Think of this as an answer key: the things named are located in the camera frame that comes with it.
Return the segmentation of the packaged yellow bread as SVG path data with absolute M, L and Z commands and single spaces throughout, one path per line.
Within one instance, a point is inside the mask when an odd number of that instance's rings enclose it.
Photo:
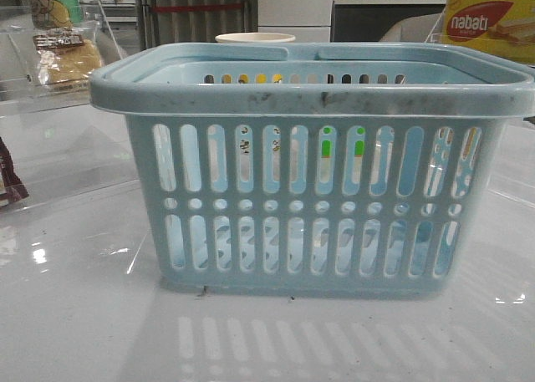
M 51 28 L 33 36 L 37 76 L 52 89 L 84 87 L 91 73 L 104 65 L 96 43 L 82 28 Z

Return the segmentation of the light blue plastic basket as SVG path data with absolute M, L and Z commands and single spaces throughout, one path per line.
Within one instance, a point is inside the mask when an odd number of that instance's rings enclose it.
M 167 280 L 403 297 L 449 282 L 534 71 L 428 43 L 175 43 L 90 93 L 125 117 Z

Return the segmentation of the yellow popcorn paper cup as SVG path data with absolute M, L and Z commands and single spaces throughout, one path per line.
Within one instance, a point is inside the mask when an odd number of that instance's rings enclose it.
M 296 37 L 286 33 L 224 33 L 215 37 L 217 43 L 292 43 Z

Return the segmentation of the white cabinet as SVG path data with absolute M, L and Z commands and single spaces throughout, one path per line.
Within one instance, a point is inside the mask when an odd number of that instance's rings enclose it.
M 334 0 L 257 0 L 257 30 L 286 33 L 298 42 L 331 39 Z

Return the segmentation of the clear acrylic right stand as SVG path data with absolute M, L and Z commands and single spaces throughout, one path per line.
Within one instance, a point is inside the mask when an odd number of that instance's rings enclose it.
M 433 13 L 425 16 L 425 43 L 441 43 L 444 13 Z

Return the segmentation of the maroon almond cracker packet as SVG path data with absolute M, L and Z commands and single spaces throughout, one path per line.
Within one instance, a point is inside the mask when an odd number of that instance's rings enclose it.
M 15 173 L 11 154 L 1 140 L 1 206 L 21 201 L 28 196 L 25 185 Z

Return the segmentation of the clear acrylic display shelf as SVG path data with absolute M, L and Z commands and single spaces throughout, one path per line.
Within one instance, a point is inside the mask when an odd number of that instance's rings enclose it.
M 125 122 L 90 105 L 88 81 L 42 79 L 31 6 L 1 0 L 1 138 L 28 193 L 10 202 L 3 187 L 2 216 L 137 178 Z

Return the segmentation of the green snack bag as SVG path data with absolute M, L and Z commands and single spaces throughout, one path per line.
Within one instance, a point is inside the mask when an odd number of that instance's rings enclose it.
M 79 0 L 29 0 L 38 29 L 71 27 L 83 20 Z

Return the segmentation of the yellow nabati wafer box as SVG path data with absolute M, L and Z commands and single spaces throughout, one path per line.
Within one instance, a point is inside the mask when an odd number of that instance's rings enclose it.
M 534 64 L 534 0 L 446 0 L 441 42 Z

